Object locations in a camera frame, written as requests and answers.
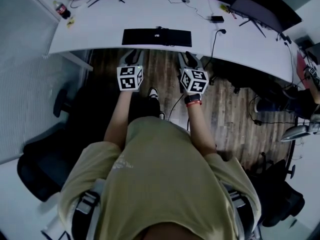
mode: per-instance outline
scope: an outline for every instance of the olive green t-shirt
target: olive green t-shirt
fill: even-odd
[[[58,205],[63,224],[71,203],[106,179],[95,231],[99,240],[133,240],[158,223],[177,223],[204,240],[238,236],[227,183],[251,200],[255,223],[261,215],[258,196],[236,158],[205,157],[184,129],[155,117],[134,120],[126,145],[98,142],[83,150]]]

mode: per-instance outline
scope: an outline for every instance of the bare arm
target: bare arm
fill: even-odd
[[[110,123],[104,134],[104,141],[124,149],[128,129],[128,115],[132,91],[122,91],[119,95]]]
[[[192,144],[203,157],[208,154],[217,153],[216,142],[208,128],[201,105],[194,104],[187,109]]]

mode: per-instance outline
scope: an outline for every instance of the red wristband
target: red wristband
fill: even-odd
[[[194,104],[200,104],[202,105],[202,101],[201,100],[194,100],[194,101],[191,101],[189,102],[186,107],[189,108],[190,106],[194,105]]]

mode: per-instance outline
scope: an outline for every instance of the white desk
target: white desk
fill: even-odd
[[[290,52],[284,41],[276,41],[277,33],[262,28],[266,38],[252,22],[239,27],[245,21],[240,16],[234,19],[231,13],[220,9],[217,0],[190,0],[188,4],[198,9],[205,18],[211,15],[223,16],[224,23],[214,24],[201,18],[196,10],[184,3],[170,3],[168,0],[100,0],[88,8],[88,0],[75,0],[68,7],[75,16],[75,23],[67,28],[62,19],[53,37],[50,54],[66,51],[99,48],[141,48],[189,51],[211,56],[215,33],[226,29],[226,34],[217,34],[213,57],[234,62],[266,72],[289,83],[292,81]],[[173,30],[191,31],[192,47],[163,45],[122,45],[124,29],[153,29],[157,26]],[[297,45],[289,44],[294,67],[294,83],[300,79],[296,74]]]

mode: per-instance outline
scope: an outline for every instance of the black watch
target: black watch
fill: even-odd
[[[188,95],[187,97],[184,98],[184,103],[188,104],[190,102],[194,101],[201,101],[201,94],[193,94],[193,95]]]

